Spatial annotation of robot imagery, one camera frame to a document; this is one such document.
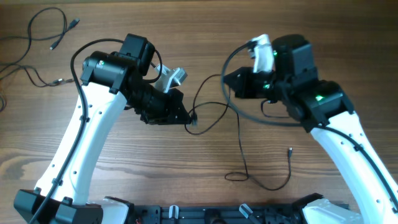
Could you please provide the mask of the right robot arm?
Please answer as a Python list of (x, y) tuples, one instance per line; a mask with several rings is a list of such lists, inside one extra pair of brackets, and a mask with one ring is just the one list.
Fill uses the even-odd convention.
[(294, 205), (298, 223), (396, 223), (397, 183), (367, 139), (352, 102), (339, 84), (321, 80), (311, 43), (300, 34), (244, 44), (252, 67), (221, 72), (221, 88), (238, 98), (281, 102), (293, 125), (310, 133), (344, 178), (359, 213), (312, 194)]

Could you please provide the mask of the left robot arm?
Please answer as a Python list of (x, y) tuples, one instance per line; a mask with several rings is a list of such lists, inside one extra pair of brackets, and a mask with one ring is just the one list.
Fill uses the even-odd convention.
[[(114, 197), (89, 200), (93, 171), (104, 142), (124, 110), (151, 125), (190, 124), (178, 87), (181, 68), (154, 66), (159, 55), (145, 38), (128, 34), (117, 52), (93, 52), (74, 76), (78, 101), (50, 165), (32, 190), (19, 190), (14, 208), (28, 223), (138, 223), (134, 205)], [(154, 66), (158, 76), (148, 80)]]

